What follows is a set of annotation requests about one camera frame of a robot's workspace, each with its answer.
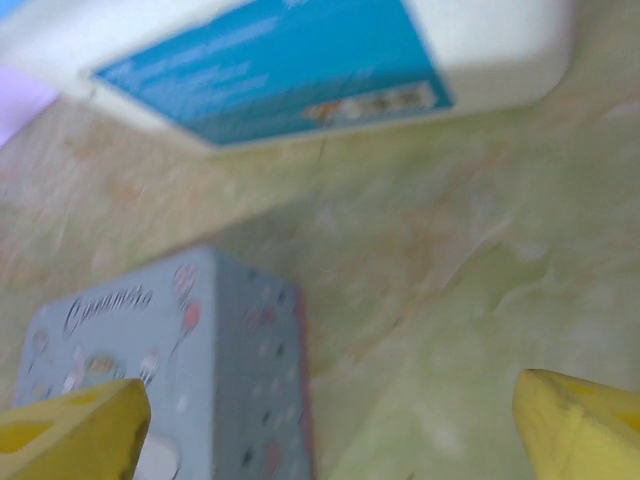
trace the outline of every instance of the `purple object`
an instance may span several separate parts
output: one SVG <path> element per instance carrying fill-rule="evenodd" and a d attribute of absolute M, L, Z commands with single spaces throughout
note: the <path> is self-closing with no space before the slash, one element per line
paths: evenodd
<path fill-rule="evenodd" d="M 58 92 L 0 66 L 0 148 L 58 97 Z"/>

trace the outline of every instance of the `white container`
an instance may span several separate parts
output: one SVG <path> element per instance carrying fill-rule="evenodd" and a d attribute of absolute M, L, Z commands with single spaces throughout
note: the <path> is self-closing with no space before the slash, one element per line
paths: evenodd
<path fill-rule="evenodd" d="M 0 64 L 201 152 L 501 109 L 571 59 L 575 0 L 29 0 Z"/>

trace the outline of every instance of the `blue-gray box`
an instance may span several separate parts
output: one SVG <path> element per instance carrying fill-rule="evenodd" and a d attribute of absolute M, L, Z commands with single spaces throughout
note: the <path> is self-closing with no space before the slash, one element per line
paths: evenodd
<path fill-rule="evenodd" d="M 195 247 L 40 309 L 14 406 L 140 378 L 137 480 L 309 480 L 303 312 L 287 282 Z"/>

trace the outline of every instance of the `floor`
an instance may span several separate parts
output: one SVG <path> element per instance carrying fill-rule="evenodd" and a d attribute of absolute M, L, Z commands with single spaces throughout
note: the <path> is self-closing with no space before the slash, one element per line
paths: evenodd
<path fill-rule="evenodd" d="M 320 480 L 533 478 L 522 368 L 640 390 L 640 7 L 543 102 L 196 160 L 63 101 L 0 152 L 0 396 L 36 308 L 209 240 L 308 297 Z"/>

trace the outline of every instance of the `marble floor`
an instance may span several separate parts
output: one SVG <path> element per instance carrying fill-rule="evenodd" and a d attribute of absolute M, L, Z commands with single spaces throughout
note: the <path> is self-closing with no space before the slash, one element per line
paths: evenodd
<path fill-rule="evenodd" d="M 200 240 L 308 297 L 320 480 L 533 478 L 523 368 L 640 390 L 640 4 L 509 112 L 194 159 L 64 101 L 0 151 L 0 399 L 44 302 Z"/>

